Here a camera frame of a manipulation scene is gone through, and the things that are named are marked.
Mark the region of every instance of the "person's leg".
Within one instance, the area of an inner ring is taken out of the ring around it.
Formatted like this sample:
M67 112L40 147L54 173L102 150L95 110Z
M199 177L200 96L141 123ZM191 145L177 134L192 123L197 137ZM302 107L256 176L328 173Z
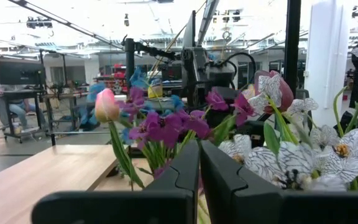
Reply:
M25 129L27 127L27 120L25 118L25 110L21 107L21 104L10 104L9 111L17 115L23 129Z
M32 104L32 103L29 103L29 110L31 112L35 112L35 105ZM40 115L41 125L44 125L45 124L45 117L44 117L44 114L42 113L42 110L40 108L39 108L39 115Z

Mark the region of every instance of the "white and black patterned flower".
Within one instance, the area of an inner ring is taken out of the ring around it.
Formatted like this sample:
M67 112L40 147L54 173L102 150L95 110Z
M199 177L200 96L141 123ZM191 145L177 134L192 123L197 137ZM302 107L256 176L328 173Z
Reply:
M303 117L311 110L317 110L318 104L312 98L304 100L293 100L291 106L287 109L286 114L296 121L303 121Z
M314 169L313 157L314 152L306 144L281 142L277 157L263 147L251 150L245 167L282 189L343 190L344 182L335 175L311 179Z
M326 146L338 145L341 138L334 128L323 125L321 128L313 128L310 131L310 140L313 144L313 149L323 150Z
M316 156L317 168L322 175L337 175L345 183L358 176L358 129L345 134L336 146L326 146Z
M244 163L252 149L252 145L248 135L236 134L233 140L223 141L218 148L231 158Z

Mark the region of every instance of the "metal rod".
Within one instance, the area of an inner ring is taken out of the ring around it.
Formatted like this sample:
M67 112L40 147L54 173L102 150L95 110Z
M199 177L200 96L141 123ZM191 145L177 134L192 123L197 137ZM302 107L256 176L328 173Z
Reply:
M110 134L109 131L58 131L53 134Z
M125 39L125 53L126 53L125 78L126 78L126 83L127 83L127 95L128 95L129 89L131 88L131 76L135 72L135 43L134 43L134 39L132 39L132 38Z
M67 85L66 57L65 57L65 55L62 55L62 56L63 56L63 75L64 75L64 78L65 78L65 84Z
M298 76L298 44L301 19L301 0L288 0L285 33L284 79L296 95Z

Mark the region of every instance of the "desk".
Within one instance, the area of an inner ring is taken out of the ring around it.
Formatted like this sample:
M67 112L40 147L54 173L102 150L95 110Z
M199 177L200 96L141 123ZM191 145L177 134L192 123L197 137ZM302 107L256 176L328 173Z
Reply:
M39 110L39 102L38 102L38 95L41 93L43 93L42 90L4 91L4 94L2 96L0 96L0 98L2 98L5 102L6 113L7 113L8 122L9 122L9 132L10 132L10 133L4 133L5 136L17 138L20 140L20 143L21 143L22 142L21 137L28 136L29 134L34 134L35 132L42 131L41 122L40 122L40 114L39 114L39 111L40 111ZM33 131L33 132L29 132L29 133L15 134L13 124L12 124L11 112L9 111L9 101L22 100L22 99L28 99L28 98L34 99L35 114L37 115L37 124L40 129L38 131Z
M62 190L93 190L116 166L111 145L62 145L0 172L0 224L30 224L34 204Z

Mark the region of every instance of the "green leaf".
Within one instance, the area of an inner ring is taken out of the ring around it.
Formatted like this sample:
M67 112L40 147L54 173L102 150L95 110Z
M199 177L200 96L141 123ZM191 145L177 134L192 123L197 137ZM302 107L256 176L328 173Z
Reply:
M145 170L145 169L143 169L143 168L141 168L141 167L137 167L140 171L142 171L143 173L145 173L145 174L148 174L148 175L153 175L150 171L148 171L148 170Z
M120 163L122 169L131 178L131 180L134 181L139 187L143 189L144 184L142 180L139 178L139 176L136 174L134 165L132 164L132 161L129 158L128 153L124 149L124 145L122 144L119 138L116 125L114 124L114 122L110 122L109 127L110 127L112 150L116 155L118 163Z
M280 141L277 139L274 129L266 122L264 123L264 136L267 148L277 155L280 150Z
M229 115L225 117L222 123L214 129L215 146L220 145L225 140L231 129L234 127L235 123L236 123L236 116Z

